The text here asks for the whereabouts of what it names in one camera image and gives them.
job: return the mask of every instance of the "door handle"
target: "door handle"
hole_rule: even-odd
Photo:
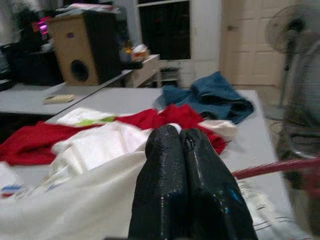
[[[228,31],[235,31],[235,30],[237,30],[239,27],[238,26],[232,26],[232,25],[228,25],[227,27],[226,27],[226,29],[228,29]]]

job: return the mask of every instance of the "wooden speaker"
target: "wooden speaker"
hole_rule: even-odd
[[[85,11],[49,19],[48,26],[66,84],[99,85],[121,74],[113,13]]]

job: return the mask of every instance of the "window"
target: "window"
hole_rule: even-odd
[[[156,2],[139,0],[139,3]],[[190,3],[145,5],[139,7],[142,41],[162,60],[190,59]]]

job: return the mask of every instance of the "desk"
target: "desk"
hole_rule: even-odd
[[[276,162],[276,155],[256,92],[254,90],[240,90],[239,93],[253,103],[255,111],[246,120],[237,125],[238,133],[236,137],[221,155],[231,171]],[[160,94],[161,89],[104,88],[49,119],[48,122],[54,123],[58,118],[79,107],[116,114],[136,113],[151,108],[153,101]],[[27,176],[24,168],[30,167],[16,167],[17,173],[23,178],[31,177],[32,181],[35,181],[36,176],[31,173],[31,170],[26,170],[29,171]],[[35,171],[39,171],[39,173],[36,171],[39,174],[37,176],[38,182],[48,170],[46,166],[32,168]],[[288,217],[293,217],[287,190],[280,173],[271,173],[249,179],[269,196],[276,207],[286,213]]]
[[[124,70],[119,76],[116,76],[98,86],[68,86],[65,83],[61,83],[56,86],[17,84],[13,88],[0,92],[0,114],[54,116],[94,94],[105,86],[123,79],[131,72],[132,70]],[[74,100],[68,103],[44,105],[45,97],[67,94],[74,94]]]

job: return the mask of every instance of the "red fabric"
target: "red fabric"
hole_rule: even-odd
[[[169,105],[165,110],[158,114],[155,109],[147,109],[130,116],[117,116],[115,120],[135,125],[140,129],[156,129],[166,124],[179,124],[182,129],[197,128],[203,130],[215,151],[220,154],[226,147],[226,142],[213,131],[208,130],[198,123],[204,119],[195,112],[189,105],[183,106]]]
[[[10,165],[50,164],[56,157],[51,152],[55,143],[92,127],[96,125],[72,127],[44,122],[22,127],[0,145],[0,161]]]

